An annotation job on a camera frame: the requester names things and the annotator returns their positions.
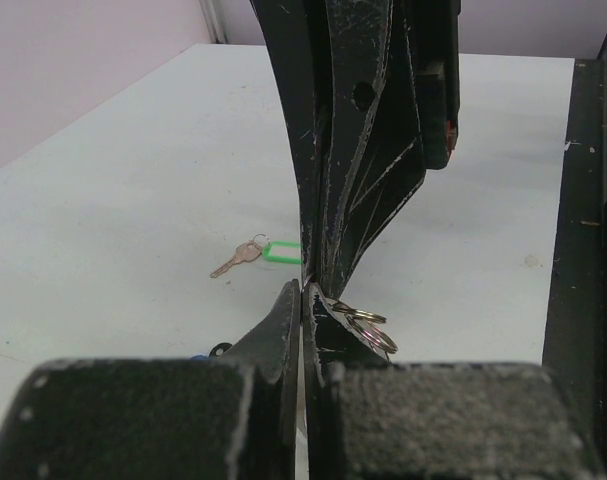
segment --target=white table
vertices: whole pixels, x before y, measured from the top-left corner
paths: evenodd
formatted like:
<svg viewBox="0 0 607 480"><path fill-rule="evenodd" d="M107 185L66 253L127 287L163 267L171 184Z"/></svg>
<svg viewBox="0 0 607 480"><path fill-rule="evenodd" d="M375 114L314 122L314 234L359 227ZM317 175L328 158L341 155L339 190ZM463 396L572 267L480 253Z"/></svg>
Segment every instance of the white table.
<svg viewBox="0 0 607 480"><path fill-rule="evenodd" d="M343 299L400 361L540 362L573 62L464 56L461 139ZM0 420L57 357L188 357L234 342L298 267L209 273L298 239L261 47L191 48L0 170Z"/></svg>

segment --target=key tag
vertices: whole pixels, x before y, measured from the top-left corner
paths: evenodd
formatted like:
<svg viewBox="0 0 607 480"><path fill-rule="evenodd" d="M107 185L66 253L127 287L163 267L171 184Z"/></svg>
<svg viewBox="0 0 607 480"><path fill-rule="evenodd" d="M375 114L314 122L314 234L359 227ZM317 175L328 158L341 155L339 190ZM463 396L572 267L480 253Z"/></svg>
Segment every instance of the key tag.
<svg viewBox="0 0 607 480"><path fill-rule="evenodd" d="M268 262L301 264L301 245L292 242L269 242L263 247L263 258Z"/></svg>

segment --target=white wall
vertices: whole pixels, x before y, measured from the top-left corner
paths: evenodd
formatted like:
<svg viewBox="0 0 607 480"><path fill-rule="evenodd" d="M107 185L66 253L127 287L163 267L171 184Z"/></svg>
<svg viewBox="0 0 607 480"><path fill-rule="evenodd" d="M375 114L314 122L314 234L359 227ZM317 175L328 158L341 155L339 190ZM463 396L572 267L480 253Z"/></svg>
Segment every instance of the white wall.
<svg viewBox="0 0 607 480"><path fill-rule="evenodd" d="M220 1L230 41L262 44L250 1ZM463 0L459 21L465 53L593 58L607 34L607 0Z"/></svg>
<svg viewBox="0 0 607 480"><path fill-rule="evenodd" d="M198 42L198 0L0 0L0 166Z"/></svg>

